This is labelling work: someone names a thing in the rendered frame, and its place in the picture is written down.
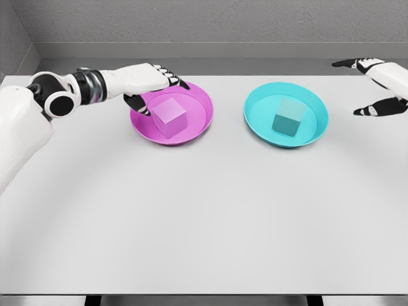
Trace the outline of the cyan cube block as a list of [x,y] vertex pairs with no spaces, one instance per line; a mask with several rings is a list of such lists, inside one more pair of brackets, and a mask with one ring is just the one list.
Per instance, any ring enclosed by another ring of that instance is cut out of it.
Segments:
[[272,129],[276,132],[295,136],[304,117],[306,105],[282,98],[273,119]]

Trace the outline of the pink cube block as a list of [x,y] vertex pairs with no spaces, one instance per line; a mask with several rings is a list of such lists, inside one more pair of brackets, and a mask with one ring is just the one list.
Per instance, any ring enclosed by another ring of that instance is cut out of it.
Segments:
[[154,124],[166,138],[172,138],[187,128],[187,112],[174,98],[156,105],[151,114]]

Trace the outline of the cyan plate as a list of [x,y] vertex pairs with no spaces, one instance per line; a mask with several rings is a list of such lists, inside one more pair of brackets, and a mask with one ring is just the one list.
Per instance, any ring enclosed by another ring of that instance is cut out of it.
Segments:
[[[272,129],[282,98],[306,105],[295,136]],[[282,148],[302,147],[315,142],[324,135],[329,124],[328,110],[321,99],[307,88],[288,82],[272,82],[254,89],[245,100],[244,117],[247,125],[259,138]]]

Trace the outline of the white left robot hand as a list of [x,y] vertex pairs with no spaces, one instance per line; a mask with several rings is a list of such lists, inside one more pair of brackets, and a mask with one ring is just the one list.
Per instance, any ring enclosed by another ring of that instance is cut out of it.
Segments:
[[119,73],[124,77],[124,101],[132,110],[147,117],[150,116],[150,111],[142,94],[176,85],[186,90],[190,89],[183,79],[162,65],[136,64],[120,68]]

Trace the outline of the pink plate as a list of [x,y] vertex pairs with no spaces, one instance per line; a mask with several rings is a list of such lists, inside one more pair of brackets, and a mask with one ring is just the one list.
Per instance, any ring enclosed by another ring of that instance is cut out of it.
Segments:
[[134,129],[144,138],[161,145],[180,145],[199,137],[209,127],[214,107],[208,94],[197,85],[189,83],[189,90],[180,86],[169,87],[157,92],[142,94],[148,109],[151,110],[163,101],[174,98],[187,112],[187,128],[172,138],[166,138],[154,124],[151,116],[130,111],[130,121]]

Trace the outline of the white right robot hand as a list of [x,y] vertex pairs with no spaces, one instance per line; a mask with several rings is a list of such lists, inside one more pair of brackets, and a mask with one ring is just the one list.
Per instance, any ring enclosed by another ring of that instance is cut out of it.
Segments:
[[358,70],[374,83],[393,93],[393,97],[376,101],[356,109],[353,114],[362,117],[387,117],[408,111],[408,69],[374,57],[343,59],[331,63],[335,68]]

